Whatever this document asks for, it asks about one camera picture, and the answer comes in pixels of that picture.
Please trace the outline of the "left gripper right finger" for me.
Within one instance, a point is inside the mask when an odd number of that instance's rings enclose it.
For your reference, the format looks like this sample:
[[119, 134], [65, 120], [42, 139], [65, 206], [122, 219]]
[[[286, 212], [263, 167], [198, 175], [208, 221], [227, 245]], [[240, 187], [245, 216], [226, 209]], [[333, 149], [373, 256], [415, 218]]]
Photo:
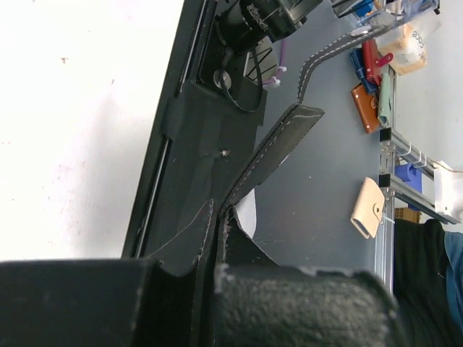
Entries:
[[406, 346], [399, 310], [363, 270], [276, 264], [231, 211], [218, 230], [215, 346]]

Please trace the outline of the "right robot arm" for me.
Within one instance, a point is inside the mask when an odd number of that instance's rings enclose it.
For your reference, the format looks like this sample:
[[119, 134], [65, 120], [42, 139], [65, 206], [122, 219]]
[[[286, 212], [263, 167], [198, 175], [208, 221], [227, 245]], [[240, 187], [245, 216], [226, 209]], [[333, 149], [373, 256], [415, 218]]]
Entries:
[[276, 42], [300, 29], [320, 0], [241, 0], [216, 18], [220, 41], [236, 55], [251, 51], [264, 38]]

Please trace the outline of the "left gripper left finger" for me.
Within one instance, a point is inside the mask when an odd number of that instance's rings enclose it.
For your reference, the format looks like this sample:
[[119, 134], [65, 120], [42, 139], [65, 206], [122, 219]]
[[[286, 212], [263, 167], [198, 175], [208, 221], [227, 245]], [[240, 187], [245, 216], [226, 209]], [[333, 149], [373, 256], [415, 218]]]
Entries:
[[216, 211], [148, 257], [1, 264], [3, 346], [209, 346]]

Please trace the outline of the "black leather card holder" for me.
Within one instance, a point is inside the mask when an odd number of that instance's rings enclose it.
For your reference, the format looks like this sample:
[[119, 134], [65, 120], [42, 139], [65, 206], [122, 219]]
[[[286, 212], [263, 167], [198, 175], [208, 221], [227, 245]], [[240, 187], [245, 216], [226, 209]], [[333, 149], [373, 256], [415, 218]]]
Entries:
[[325, 111], [303, 104], [306, 89], [315, 69], [323, 62], [391, 29], [388, 25], [366, 25], [342, 35], [311, 55], [300, 70], [296, 102], [290, 105], [247, 159], [224, 196], [218, 217], [227, 226], [230, 213], [243, 197], [262, 184], [291, 154]]

